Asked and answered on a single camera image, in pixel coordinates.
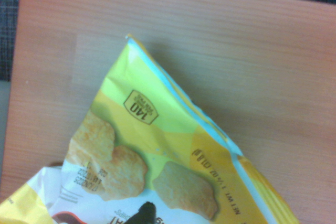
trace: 140 calories label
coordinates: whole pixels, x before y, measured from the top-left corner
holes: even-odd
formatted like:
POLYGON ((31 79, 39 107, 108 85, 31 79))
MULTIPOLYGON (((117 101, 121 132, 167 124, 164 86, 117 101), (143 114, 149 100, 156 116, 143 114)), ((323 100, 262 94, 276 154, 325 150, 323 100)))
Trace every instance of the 140 calories label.
POLYGON ((151 101, 137 90, 131 92, 124 106, 133 117, 146 124, 151 124, 159 116, 151 101))

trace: snack bag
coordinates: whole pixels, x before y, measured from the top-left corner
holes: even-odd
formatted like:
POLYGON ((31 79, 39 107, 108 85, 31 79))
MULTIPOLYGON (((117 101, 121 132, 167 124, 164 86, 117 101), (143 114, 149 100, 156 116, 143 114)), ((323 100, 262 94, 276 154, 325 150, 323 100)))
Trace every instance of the snack bag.
POLYGON ((70 140, 0 223, 299 223, 234 142, 130 37, 70 140))

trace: chip image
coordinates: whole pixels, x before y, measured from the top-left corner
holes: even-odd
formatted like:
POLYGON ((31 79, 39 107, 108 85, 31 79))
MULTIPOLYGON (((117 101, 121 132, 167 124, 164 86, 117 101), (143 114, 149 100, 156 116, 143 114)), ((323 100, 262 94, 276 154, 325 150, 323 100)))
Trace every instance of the chip image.
POLYGON ((138 153, 124 145, 115 147, 112 156, 112 161, 91 163, 90 178, 96 176, 99 180, 93 182, 93 186, 85 183, 82 188, 98 194, 105 201, 138 196, 145 186, 146 163, 138 153))
POLYGON ((107 201, 138 196, 145 186, 146 163, 138 153, 124 145, 115 147, 112 156, 112 161, 103 166, 107 174, 102 180, 104 193, 101 198, 107 201))
POLYGON ((211 220, 218 210, 210 183, 175 162, 164 165, 153 185, 169 208, 194 212, 207 220, 211 220))
POLYGON ((70 141, 66 160, 80 166, 95 159, 111 161, 114 140, 113 127, 89 110, 70 141))

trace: wood grain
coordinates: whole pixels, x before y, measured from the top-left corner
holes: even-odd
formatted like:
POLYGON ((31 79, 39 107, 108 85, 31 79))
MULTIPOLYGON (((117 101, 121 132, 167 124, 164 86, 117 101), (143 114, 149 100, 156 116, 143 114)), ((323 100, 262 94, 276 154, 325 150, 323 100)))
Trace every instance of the wood grain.
POLYGON ((336 6, 298 0, 20 0, 1 200, 62 162, 128 33, 302 223, 334 223, 336 6))

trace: wooden desk surface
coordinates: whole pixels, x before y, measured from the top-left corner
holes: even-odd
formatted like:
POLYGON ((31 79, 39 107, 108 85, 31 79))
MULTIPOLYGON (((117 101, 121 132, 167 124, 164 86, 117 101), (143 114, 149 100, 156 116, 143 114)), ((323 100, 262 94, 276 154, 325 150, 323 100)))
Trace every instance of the wooden desk surface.
POLYGON ((64 159, 127 33, 307 224, 336 220, 336 6, 20 0, 1 200, 64 159))

